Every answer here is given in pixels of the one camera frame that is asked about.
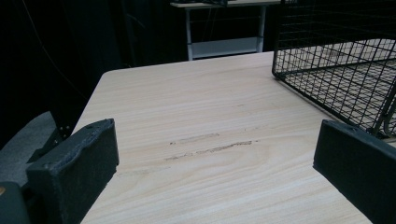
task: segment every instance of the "wire grid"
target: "wire grid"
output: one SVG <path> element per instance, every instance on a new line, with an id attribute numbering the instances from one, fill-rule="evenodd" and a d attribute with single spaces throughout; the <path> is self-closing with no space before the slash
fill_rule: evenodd
<path id="1" fill-rule="evenodd" d="M 346 123 L 396 135 L 396 1 L 285 6 L 274 75 Z"/>

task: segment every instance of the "metal mesh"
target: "metal mesh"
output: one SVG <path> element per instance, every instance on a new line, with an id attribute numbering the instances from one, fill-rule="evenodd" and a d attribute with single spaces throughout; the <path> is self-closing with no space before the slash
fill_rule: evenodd
<path id="1" fill-rule="evenodd" d="M 282 1 L 273 73 L 346 123 L 395 135 L 396 1 Z"/>

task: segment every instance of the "wooden table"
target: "wooden table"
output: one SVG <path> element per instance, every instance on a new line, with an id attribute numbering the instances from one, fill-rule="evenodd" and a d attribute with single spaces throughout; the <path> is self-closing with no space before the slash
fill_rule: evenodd
<path id="1" fill-rule="evenodd" d="M 76 130 L 115 119 L 120 165 L 84 223 L 370 223 L 312 168 L 330 117 L 272 58 L 104 74 Z"/>
<path id="2" fill-rule="evenodd" d="M 228 2 L 228 7 L 260 7 L 260 22 L 258 35 L 246 38 L 236 38 L 227 40 L 215 40 L 192 43 L 191 40 L 191 20 L 190 12 L 194 9 L 220 7 L 204 3 L 177 4 L 171 3 L 173 7 L 184 8 L 186 11 L 186 33 L 187 33 L 187 53 L 189 61 L 193 59 L 213 57 L 220 55 L 240 54 L 247 52 L 262 52 L 264 43 L 264 25 L 266 9 L 270 5 L 280 4 L 280 0 L 233 0 Z"/>

